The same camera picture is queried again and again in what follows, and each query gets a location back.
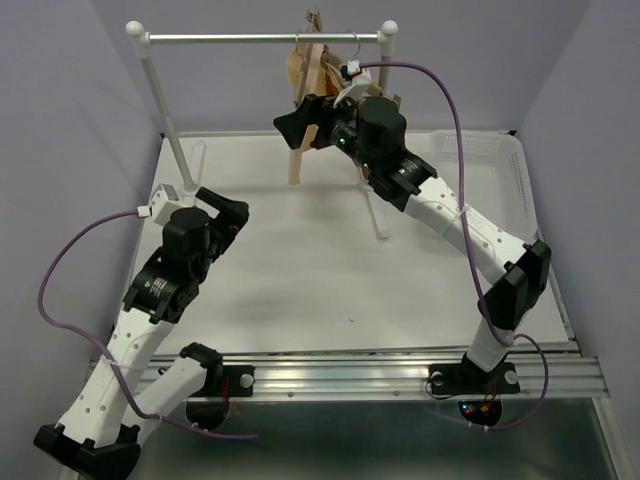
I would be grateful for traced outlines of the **beige underwear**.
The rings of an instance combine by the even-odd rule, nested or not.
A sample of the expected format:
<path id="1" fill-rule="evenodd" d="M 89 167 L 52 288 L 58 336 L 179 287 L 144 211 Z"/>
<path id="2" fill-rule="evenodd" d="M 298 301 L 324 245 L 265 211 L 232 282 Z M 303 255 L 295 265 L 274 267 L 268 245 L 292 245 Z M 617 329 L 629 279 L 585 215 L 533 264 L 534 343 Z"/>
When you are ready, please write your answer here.
<path id="1" fill-rule="evenodd" d="M 287 60 L 287 75 L 298 107 L 308 94 L 336 96 L 346 81 L 340 74 L 342 59 L 327 44 L 294 47 Z"/>

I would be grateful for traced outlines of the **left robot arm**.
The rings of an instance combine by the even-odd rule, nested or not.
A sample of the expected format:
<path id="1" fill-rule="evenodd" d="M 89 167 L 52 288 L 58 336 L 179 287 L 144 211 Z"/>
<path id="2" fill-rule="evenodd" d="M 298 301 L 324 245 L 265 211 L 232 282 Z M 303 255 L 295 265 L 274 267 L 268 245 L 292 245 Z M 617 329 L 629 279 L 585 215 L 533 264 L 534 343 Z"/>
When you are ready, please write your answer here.
<path id="1" fill-rule="evenodd" d="M 176 407 L 192 394 L 210 394 L 222 384 L 222 355 L 194 342 L 156 381 L 139 394 L 133 392 L 158 347 L 198 296 L 211 265 L 250 217 L 247 203 L 205 187 L 195 198 L 204 205 L 189 206 L 172 186 L 162 184 L 148 204 L 122 214 L 160 226 L 161 244 L 131 281 L 109 342 L 53 319 L 44 306 L 46 288 L 39 288 L 43 319 L 88 340 L 100 357 L 72 405 L 55 423 L 41 426 L 33 443 L 88 479 L 128 478 L 161 424 L 182 425 L 171 417 Z"/>

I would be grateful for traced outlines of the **white clothes rack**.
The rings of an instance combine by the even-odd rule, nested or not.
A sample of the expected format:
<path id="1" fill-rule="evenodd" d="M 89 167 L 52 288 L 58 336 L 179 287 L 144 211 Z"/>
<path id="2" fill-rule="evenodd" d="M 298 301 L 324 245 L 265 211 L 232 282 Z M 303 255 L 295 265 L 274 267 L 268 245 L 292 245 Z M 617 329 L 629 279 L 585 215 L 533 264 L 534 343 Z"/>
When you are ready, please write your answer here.
<path id="1" fill-rule="evenodd" d="M 266 34 L 152 34 L 147 31 L 144 26 L 135 20 L 126 24 L 126 33 L 131 37 L 138 58 L 149 83 L 152 95 L 159 109 L 161 118 L 165 125 L 165 136 L 168 138 L 169 144 L 173 151 L 176 164 L 183 181 L 183 195 L 193 202 L 198 187 L 201 186 L 202 168 L 204 165 L 203 148 L 199 149 L 187 159 L 179 139 L 178 131 L 174 125 L 172 115 L 170 113 L 167 100 L 165 98 L 160 80 L 152 61 L 152 47 L 156 44 L 277 44 L 277 43 L 316 43 L 323 44 L 348 44 L 353 43 L 357 46 L 362 44 L 376 44 L 380 47 L 381 59 L 389 61 L 395 52 L 396 36 L 398 33 L 398 25 L 393 20 L 384 22 L 381 29 L 375 33 L 324 33 L 312 21 L 308 30 L 296 33 L 266 33 Z M 377 81 L 374 84 L 379 85 L 385 96 L 385 87 L 388 83 L 389 69 L 383 67 L 379 73 Z"/>

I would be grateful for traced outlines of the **white plastic basket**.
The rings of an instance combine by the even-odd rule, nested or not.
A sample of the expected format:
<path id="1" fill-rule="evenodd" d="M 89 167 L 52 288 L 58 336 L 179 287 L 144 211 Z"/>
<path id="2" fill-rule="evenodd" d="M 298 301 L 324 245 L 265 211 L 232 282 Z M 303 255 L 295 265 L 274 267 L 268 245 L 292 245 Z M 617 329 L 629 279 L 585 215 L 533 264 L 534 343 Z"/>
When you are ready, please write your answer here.
<path id="1" fill-rule="evenodd" d="M 464 130 L 465 201 L 494 224 L 526 242 L 538 221 L 524 150 L 508 134 Z"/>

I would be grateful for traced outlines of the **aluminium mounting rail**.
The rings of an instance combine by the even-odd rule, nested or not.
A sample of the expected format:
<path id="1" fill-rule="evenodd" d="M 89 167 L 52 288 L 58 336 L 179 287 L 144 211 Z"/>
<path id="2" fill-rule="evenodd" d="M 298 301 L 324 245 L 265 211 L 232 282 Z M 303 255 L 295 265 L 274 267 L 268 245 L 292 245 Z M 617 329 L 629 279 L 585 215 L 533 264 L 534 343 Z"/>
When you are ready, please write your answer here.
<path id="1" fill-rule="evenodd" d="M 459 351 L 340 355 L 227 355 L 227 366 L 254 368 L 253 394 L 235 402 L 429 401 L 430 367 L 460 360 Z M 610 396 L 600 364 L 576 352 L 548 353 L 548 399 Z"/>

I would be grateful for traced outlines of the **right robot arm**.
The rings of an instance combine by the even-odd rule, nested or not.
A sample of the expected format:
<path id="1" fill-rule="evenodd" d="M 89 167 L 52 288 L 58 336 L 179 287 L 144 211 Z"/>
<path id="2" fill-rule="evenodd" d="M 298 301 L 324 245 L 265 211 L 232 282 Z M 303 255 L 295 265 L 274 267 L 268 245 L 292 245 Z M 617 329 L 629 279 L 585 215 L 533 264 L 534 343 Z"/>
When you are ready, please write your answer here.
<path id="1" fill-rule="evenodd" d="M 468 259 L 472 278 L 485 279 L 478 309 L 481 323 L 465 353 L 460 378 L 482 390 L 496 378 L 515 332 L 545 291 L 551 249 L 502 231 L 451 189 L 436 169 L 406 146 L 407 122 L 396 104 L 382 97 L 336 103 L 331 96 L 308 95 L 293 112 L 273 124 L 292 149 L 301 147 L 315 126 L 314 149 L 334 146 L 367 174 L 382 200 L 438 233 Z"/>

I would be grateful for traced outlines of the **wooden clip hanger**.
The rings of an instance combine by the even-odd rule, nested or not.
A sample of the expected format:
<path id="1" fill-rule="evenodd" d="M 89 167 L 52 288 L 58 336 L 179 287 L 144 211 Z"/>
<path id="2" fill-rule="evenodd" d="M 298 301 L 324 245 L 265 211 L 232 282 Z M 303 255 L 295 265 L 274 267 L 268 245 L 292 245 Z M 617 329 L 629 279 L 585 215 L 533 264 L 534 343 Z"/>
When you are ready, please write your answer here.
<path id="1" fill-rule="evenodd" d="M 309 113 L 308 95 L 323 96 L 327 94 L 323 56 L 326 45 L 322 42 L 296 43 L 287 60 L 287 75 L 294 89 L 294 106 L 303 107 L 304 136 L 300 146 L 289 151 L 288 184 L 299 185 L 303 154 L 311 149 L 311 142 L 317 133 L 317 126 L 307 122 Z"/>

